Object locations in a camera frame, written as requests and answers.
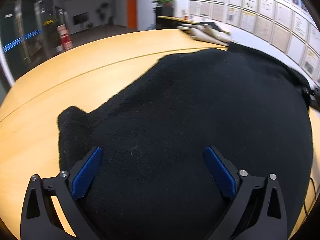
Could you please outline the black fleece garment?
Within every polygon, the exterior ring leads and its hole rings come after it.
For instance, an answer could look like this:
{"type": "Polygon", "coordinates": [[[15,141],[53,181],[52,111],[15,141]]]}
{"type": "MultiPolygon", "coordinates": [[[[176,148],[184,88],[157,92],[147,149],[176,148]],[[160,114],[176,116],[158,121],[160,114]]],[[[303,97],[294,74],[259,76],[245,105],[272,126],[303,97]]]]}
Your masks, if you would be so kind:
{"type": "Polygon", "coordinates": [[[203,159],[214,146],[237,168],[278,177],[292,230],[313,159],[308,88],[299,72],[235,43],[168,55],[92,112],[59,115],[60,168],[103,149],[76,203],[100,239],[203,239],[229,208],[203,159]]]}

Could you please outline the red white sign stand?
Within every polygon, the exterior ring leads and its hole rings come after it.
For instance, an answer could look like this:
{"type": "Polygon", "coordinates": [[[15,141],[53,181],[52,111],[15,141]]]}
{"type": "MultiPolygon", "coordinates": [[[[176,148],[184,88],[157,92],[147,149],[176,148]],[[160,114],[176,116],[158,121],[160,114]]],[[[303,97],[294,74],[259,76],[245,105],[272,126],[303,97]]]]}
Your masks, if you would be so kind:
{"type": "Polygon", "coordinates": [[[70,50],[73,48],[73,43],[69,35],[69,31],[65,24],[59,25],[57,31],[60,36],[61,44],[64,50],[70,50]]]}

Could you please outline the yellow side desk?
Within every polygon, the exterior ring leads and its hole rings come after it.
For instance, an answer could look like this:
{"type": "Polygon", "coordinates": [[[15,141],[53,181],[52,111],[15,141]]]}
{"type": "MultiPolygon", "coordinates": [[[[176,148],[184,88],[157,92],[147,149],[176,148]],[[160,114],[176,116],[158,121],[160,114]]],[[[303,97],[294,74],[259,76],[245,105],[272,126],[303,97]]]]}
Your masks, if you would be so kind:
{"type": "Polygon", "coordinates": [[[194,21],[184,20],[183,18],[174,16],[157,16],[156,21],[161,24],[196,24],[194,21]]]}

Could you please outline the potted green plant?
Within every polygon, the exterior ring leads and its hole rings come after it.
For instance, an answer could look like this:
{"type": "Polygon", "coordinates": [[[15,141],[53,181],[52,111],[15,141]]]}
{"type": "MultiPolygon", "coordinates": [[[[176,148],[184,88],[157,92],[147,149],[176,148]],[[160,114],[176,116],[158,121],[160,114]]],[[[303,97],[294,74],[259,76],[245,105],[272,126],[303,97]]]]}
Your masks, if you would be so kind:
{"type": "Polygon", "coordinates": [[[152,0],[153,12],[158,16],[173,16],[175,0],[152,0]]]}

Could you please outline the black tv on stand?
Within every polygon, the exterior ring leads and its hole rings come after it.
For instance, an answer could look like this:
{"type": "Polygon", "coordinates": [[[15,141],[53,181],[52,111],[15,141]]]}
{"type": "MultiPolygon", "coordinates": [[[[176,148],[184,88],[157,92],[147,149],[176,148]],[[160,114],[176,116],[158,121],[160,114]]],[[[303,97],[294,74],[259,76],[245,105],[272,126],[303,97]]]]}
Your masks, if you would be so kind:
{"type": "Polygon", "coordinates": [[[74,25],[80,25],[80,31],[84,30],[84,23],[89,20],[88,12],[83,12],[81,14],[73,16],[74,25]]]}

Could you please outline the orange wall pillar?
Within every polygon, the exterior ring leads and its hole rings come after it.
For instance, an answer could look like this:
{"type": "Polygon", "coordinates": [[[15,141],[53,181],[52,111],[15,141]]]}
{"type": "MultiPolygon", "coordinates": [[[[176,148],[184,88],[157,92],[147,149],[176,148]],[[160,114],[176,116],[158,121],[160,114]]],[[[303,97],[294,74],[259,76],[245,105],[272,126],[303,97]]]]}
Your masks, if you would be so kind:
{"type": "Polygon", "coordinates": [[[126,0],[127,3],[127,26],[137,28],[137,0],[126,0]]]}

